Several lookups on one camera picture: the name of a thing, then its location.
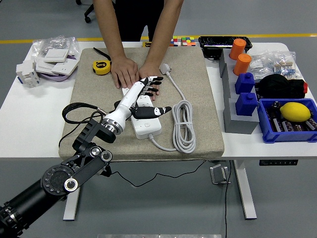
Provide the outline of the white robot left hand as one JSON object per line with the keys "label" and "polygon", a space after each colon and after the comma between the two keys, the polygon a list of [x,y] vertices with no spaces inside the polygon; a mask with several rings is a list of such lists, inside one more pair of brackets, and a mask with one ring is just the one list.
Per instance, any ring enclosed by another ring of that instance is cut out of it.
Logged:
{"label": "white robot left hand", "polygon": [[161,76],[143,78],[128,90],[116,109],[105,116],[102,124],[104,127],[113,128],[115,134],[121,134],[125,129],[126,120],[133,116],[136,119],[154,119],[171,111],[171,107],[139,107],[136,102],[141,95],[149,95],[150,91],[156,91],[153,85],[161,84]]}

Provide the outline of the person's right hand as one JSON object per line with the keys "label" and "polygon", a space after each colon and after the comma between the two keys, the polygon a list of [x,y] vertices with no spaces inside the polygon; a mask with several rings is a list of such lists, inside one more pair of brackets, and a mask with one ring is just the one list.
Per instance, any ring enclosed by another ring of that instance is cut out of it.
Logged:
{"label": "person's right hand", "polygon": [[117,89],[131,88],[136,82],[137,71],[137,64],[126,56],[119,56],[112,60],[111,74]]}

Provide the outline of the person's left hand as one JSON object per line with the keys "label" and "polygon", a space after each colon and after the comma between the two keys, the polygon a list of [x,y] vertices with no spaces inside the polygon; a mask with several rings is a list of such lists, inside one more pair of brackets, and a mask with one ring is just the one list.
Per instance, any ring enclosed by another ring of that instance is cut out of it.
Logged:
{"label": "person's left hand", "polygon": [[137,79],[143,79],[149,76],[161,76],[159,65],[154,62],[145,62],[136,73]]}

